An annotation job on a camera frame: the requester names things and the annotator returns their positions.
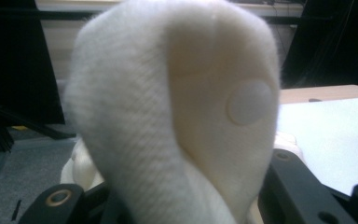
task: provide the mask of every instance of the gray floor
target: gray floor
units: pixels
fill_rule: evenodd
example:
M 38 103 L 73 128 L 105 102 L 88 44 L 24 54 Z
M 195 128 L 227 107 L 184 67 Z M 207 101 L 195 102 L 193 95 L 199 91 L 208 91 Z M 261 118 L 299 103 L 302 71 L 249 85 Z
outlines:
M 17 223 L 40 193 L 59 184 L 74 143 L 74 139 L 48 138 L 16 142 L 0 173 L 0 223 Z M 12 220 L 18 201 L 19 213 Z

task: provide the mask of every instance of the white paper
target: white paper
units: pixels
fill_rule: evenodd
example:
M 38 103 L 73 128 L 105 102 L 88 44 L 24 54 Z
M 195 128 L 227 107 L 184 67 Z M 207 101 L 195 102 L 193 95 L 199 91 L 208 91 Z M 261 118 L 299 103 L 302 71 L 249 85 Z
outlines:
M 323 184 L 351 195 L 358 184 L 358 99 L 281 105 L 278 131 L 296 137 Z

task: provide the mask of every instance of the white fabric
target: white fabric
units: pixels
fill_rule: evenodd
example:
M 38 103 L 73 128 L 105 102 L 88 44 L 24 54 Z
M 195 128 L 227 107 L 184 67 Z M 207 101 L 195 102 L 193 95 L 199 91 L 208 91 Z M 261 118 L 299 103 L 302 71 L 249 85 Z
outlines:
M 304 163 L 304 156 L 296 144 L 296 138 L 289 133 L 277 132 L 275 134 L 274 148 L 288 150 L 295 153 Z M 87 191 L 103 183 L 101 174 L 95 167 L 89 150 L 80 139 L 75 144 L 72 156 L 62 168 L 62 184 L 78 184 Z
M 136 223 L 246 222 L 278 110 L 263 21 L 226 1 L 126 1 L 82 29 L 71 73 L 73 119 Z

